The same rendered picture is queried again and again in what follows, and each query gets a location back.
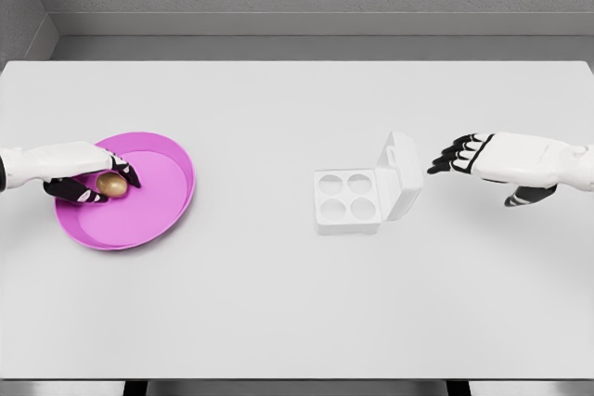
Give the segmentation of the pink round plate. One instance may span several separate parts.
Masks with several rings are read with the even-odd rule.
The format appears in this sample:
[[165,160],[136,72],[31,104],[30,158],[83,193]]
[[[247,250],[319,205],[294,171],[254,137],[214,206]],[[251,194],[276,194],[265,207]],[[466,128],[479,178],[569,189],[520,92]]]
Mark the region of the pink round plate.
[[162,235],[185,212],[195,190],[189,154],[173,139],[148,132],[116,134],[97,142],[128,161],[141,186],[106,203],[55,201],[59,226],[74,241],[91,249],[138,247]]

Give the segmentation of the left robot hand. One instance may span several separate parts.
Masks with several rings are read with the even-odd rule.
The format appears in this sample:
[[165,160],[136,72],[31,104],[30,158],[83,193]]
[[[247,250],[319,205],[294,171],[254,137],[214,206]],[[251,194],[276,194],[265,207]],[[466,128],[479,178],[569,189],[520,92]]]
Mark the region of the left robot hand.
[[109,198],[75,179],[94,172],[116,172],[129,185],[140,188],[134,167],[115,153],[87,142],[38,147],[23,153],[27,180],[41,180],[44,191],[71,203],[103,203]]

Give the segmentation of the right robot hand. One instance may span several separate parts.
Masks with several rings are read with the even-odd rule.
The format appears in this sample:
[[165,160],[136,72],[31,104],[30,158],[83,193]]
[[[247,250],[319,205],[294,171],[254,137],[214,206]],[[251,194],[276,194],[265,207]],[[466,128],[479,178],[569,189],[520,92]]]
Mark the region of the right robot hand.
[[507,207],[535,204],[553,195],[562,181],[562,160],[573,147],[527,134],[466,134],[432,161],[428,174],[460,172],[484,181],[513,184]]

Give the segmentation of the golden brown egg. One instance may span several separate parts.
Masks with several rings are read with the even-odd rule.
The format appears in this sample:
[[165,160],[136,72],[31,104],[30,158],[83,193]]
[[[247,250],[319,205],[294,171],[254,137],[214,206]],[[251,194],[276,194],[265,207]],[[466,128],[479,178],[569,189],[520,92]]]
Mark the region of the golden brown egg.
[[127,193],[128,183],[116,172],[104,172],[97,177],[96,187],[108,198],[121,198]]

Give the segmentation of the white egg box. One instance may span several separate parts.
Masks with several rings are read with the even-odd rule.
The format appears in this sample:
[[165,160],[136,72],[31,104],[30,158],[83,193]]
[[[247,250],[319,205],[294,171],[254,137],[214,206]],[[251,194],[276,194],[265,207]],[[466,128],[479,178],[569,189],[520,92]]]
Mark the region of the white egg box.
[[318,170],[313,186],[320,235],[373,235],[383,223],[406,215],[423,188],[416,145],[392,132],[374,168]]

